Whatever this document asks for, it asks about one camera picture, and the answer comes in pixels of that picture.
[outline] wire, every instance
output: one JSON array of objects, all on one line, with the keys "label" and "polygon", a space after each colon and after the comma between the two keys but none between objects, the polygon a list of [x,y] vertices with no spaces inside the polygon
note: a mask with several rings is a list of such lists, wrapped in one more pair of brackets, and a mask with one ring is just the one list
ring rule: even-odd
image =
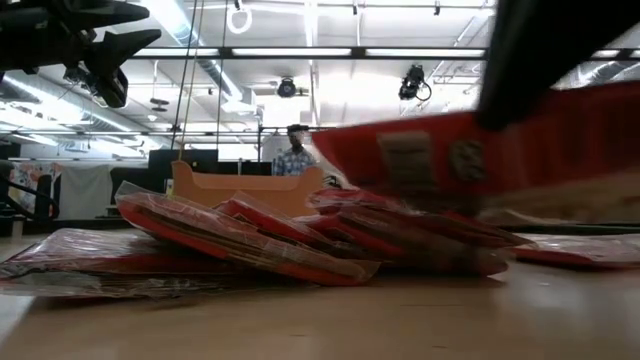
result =
[{"label": "wire", "polygon": [[[229,12],[229,0],[226,0],[226,6],[224,7],[225,26],[222,28],[222,46],[227,42],[227,14]],[[224,58],[220,59],[220,84],[222,84],[222,74],[224,74]],[[216,149],[220,148],[220,114],[222,108],[222,86],[218,87],[218,111],[216,115]]]},{"label": "wire", "polygon": [[[197,7],[198,7],[198,0],[195,0],[194,9]],[[189,31],[189,45],[187,46],[187,54],[189,54],[189,52],[191,51],[191,44],[193,43],[193,26],[196,23],[196,12],[197,11],[194,11],[193,16],[191,16],[192,30]],[[189,57],[184,59],[184,68],[182,69],[182,81],[180,82],[180,93],[178,94],[178,109],[176,110],[176,120],[173,123],[173,135],[171,136],[171,150],[173,150],[173,145],[176,142],[176,135],[178,134],[178,120],[180,119],[180,105],[182,104],[182,93],[184,92],[184,81],[187,79],[188,66],[189,66]]]},{"label": "wire", "polygon": [[[194,3],[194,12],[195,12],[195,9],[197,8],[198,8],[198,0],[196,0]],[[198,34],[200,34],[200,31],[202,30],[203,15],[204,15],[204,0],[202,0],[201,7],[200,7],[200,24],[198,25]],[[187,110],[184,115],[184,127],[182,129],[182,139],[180,141],[180,151],[178,152],[178,161],[182,160],[182,152],[184,151],[184,138],[187,133],[187,122],[189,121],[189,109],[191,108],[191,95],[193,93],[193,80],[195,79],[195,75],[196,75],[196,64],[198,61],[199,49],[200,49],[200,42],[198,42],[198,45],[196,45],[196,52],[193,56],[193,66],[191,67],[191,86],[189,86],[189,95],[187,96]]]}]

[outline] fluorescent light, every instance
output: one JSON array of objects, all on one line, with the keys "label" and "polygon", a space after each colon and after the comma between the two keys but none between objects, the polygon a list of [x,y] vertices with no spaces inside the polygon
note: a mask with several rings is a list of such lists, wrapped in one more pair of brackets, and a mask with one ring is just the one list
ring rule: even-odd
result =
[{"label": "fluorescent light", "polygon": [[20,82],[17,79],[12,78],[10,75],[5,75],[4,80],[13,86],[26,91],[42,101],[37,105],[37,108],[49,117],[56,119],[62,119],[63,121],[78,122],[81,121],[84,112],[79,107],[64,100],[64,93],[60,98],[49,94],[46,91],[37,89],[33,86]]},{"label": "fluorescent light", "polygon": [[24,136],[24,135],[13,135],[13,136],[19,139],[33,141],[43,145],[58,146],[58,143],[53,139],[50,139],[48,137],[41,136],[41,135],[31,134],[29,136]]},{"label": "fluorescent light", "polygon": [[220,51],[212,48],[189,49],[186,48],[146,48],[138,51],[133,57],[168,57],[168,56],[219,56]]},{"label": "fluorescent light", "polygon": [[87,135],[93,136],[135,136],[142,135],[140,131],[90,131],[87,132]]},{"label": "fluorescent light", "polygon": [[25,131],[20,131],[20,133],[23,134],[29,134],[29,135],[77,135],[78,132],[77,131],[40,131],[40,130],[34,130],[34,131],[30,131],[30,130],[25,130]]},{"label": "fluorescent light", "polygon": [[241,48],[232,49],[235,56],[350,56],[351,49],[341,48]]},{"label": "fluorescent light", "polygon": [[620,50],[600,50],[591,55],[592,58],[613,58],[620,53]]},{"label": "fluorescent light", "polygon": [[215,150],[218,148],[216,144],[189,144],[192,148],[198,150]]},{"label": "fluorescent light", "polygon": [[[177,134],[182,136],[182,131],[178,131]],[[162,135],[173,135],[173,131],[154,131],[149,133],[149,136],[162,136]],[[187,133],[185,134],[185,136],[206,136],[206,135],[207,135],[206,132],[192,132],[192,131],[187,131]]]},{"label": "fluorescent light", "polygon": [[484,56],[484,49],[367,49],[366,55],[376,56],[398,56],[398,57],[445,57],[464,58]]},{"label": "fluorescent light", "polygon": [[434,83],[440,84],[460,84],[473,85],[480,80],[479,76],[434,76]]},{"label": "fluorescent light", "polygon": [[63,126],[58,125],[55,121],[37,118],[10,106],[5,107],[4,110],[0,109],[0,121],[30,129],[66,129]]}]

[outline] plastic wrap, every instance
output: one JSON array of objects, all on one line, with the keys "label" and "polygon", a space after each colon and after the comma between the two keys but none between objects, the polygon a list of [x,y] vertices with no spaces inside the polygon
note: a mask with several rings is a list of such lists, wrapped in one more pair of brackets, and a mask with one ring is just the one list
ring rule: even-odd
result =
[{"label": "plastic wrap", "polygon": [[[612,176],[640,165],[633,116],[639,96],[631,83],[552,92],[502,132],[481,129],[473,112],[461,112],[312,136],[351,184],[420,210],[475,216],[507,208],[537,218],[637,221],[639,173]],[[571,188],[577,190],[568,194]]]},{"label": "plastic wrap", "polygon": [[640,267],[640,234],[605,236],[522,236],[534,242],[513,248],[519,260],[559,267],[626,269]]},{"label": "plastic wrap", "polygon": [[0,278],[0,293],[46,297],[165,298],[265,288],[264,280],[232,274],[120,275],[75,271],[32,272]]},{"label": "plastic wrap", "polygon": [[399,200],[361,189],[322,189],[309,195],[308,202],[321,214],[330,214],[339,211],[342,206],[353,205],[388,211],[412,211]]},{"label": "plastic wrap", "polygon": [[398,233],[411,225],[429,234],[446,236],[472,246],[503,248],[530,243],[522,237],[453,212],[437,215],[416,211],[399,201],[364,190],[320,190],[310,196],[309,202],[321,214],[341,209],[349,209],[346,213],[353,213],[361,209],[359,211],[370,216],[382,217],[383,221],[396,227]]},{"label": "plastic wrap", "polygon": [[0,264],[0,275],[32,271],[218,274],[240,269],[145,234],[62,229]]},{"label": "plastic wrap", "polygon": [[286,243],[216,210],[129,183],[120,187],[116,201],[122,216],[145,231],[220,259],[322,285],[362,284],[379,266],[337,259],[303,243]]},{"label": "plastic wrap", "polygon": [[0,293],[31,296],[173,297],[255,289],[249,268],[148,235],[58,230],[0,263]]},{"label": "plastic wrap", "polygon": [[363,207],[343,207],[332,214],[297,218],[324,235],[362,246],[397,265],[437,274],[493,275],[508,265],[499,250],[470,246],[398,223],[384,213]]},{"label": "plastic wrap", "polygon": [[317,231],[293,221],[278,210],[240,191],[233,198],[218,205],[216,210],[255,226],[263,235],[293,245],[301,243],[321,251],[335,246],[333,241]]}]

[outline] ceiling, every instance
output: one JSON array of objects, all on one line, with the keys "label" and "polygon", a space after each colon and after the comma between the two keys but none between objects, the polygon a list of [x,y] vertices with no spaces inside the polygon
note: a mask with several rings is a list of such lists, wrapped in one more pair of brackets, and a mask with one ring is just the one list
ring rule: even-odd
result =
[{"label": "ceiling", "polygon": [[[177,5],[172,6],[178,8],[167,5],[174,1]],[[193,29],[199,34],[200,44],[217,48],[308,45],[486,47],[495,9],[495,1],[487,1],[482,8],[483,0],[441,0],[440,15],[435,16],[435,1],[357,0],[358,15],[354,15],[353,0],[314,0],[310,2],[312,6],[309,9],[305,7],[305,0],[245,0],[242,5],[251,9],[252,22],[245,32],[235,34],[225,24],[225,13],[235,13],[233,1],[129,2],[149,6],[152,16],[136,23],[98,29],[99,38],[105,31],[124,33],[153,28],[161,29],[163,36],[152,46],[177,47],[180,44],[171,35],[171,24],[167,21],[183,19],[190,23],[194,18]],[[246,18],[245,13],[234,14],[234,25],[242,27]],[[637,47],[640,44],[639,34],[640,28],[634,29],[612,47]],[[318,112],[316,125],[346,126],[472,108],[480,90],[483,65],[476,61],[316,60],[310,66],[308,60],[281,59],[224,60],[218,63],[235,85],[252,89],[256,94],[253,101],[264,110],[262,121],[265,126],[287,126],[299,122],[301,112],[312,109],[309,96],[292,99],[275,96],[274,84],[278,84],[282,77],[292,77],[298,87],[305,89],[312,87],[313,78]],[[424,103],[415,100],[401,102],[397,96],[401,79],[414,64],[423,66],[432,87],[433,96]],[[187,125],[189,131],[215,132],[218,117],[221,120],[220,131],[257,130],[260,116],[254,112],[220,109],[218,86],[199,65],[194,66],[193,61],[186,64],[184,60],[158,61],[155,86],[154,65],[153,60],[127,61],[122,69],[130,84],[128,104],[125,108],[108,111],[139,124],[141,129],[155,131],[166,131],[177,118],[179,124],[185,120],[191,124]],[[39,76],[68,88],[69,84],[62,79],[64,71],[61,65],[45,67]],[[185,86],[181,92],[183,75]],[[526,69],[523,69],[523,76],[526,76]],[[88,97],[76,87],[71,91]],[[152,97],[169,101],[167,111],[152,111],[154,105],[149,101]],[[150,121],[149,115],[158,118]],[[210,143],[216,140],[212,137],[189,137],[185,141]],[[255,134],[224,136],[219,137],[219,141],[250,144],[255,143],[257,137]]]}]

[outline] stack of packages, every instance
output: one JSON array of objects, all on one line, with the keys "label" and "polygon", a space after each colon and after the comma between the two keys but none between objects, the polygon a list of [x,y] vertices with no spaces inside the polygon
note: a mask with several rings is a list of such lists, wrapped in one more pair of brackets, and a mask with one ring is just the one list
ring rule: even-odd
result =
[{"label": "stack of packages", "polygon": [[0,290],[14,295],[160,298],[278,281],[144,234],[73,229],[0,264]]},{"label": "stack of packages", "polygon": [[[379,263],[348,260],[322,251],[325,240],[286,221],[249,224],[186,199],[146,192],[124,184],[118,209],[134,226],[221,260],[286,275],[320,285],[359,285],[371,278]],[[223,204],[231,209],[241,201]],[[262,214],[259,208],[253,214]],[[245,217],[252,216],[245,212]]]},{"label": "stack of packages", "polygon": [[497,274],[508,267],[501,249],[530,243],[462,216],[414,211],[363,190],[325,189],[310,202],[320,214],[298,222],[387,264],[436,274]]}]

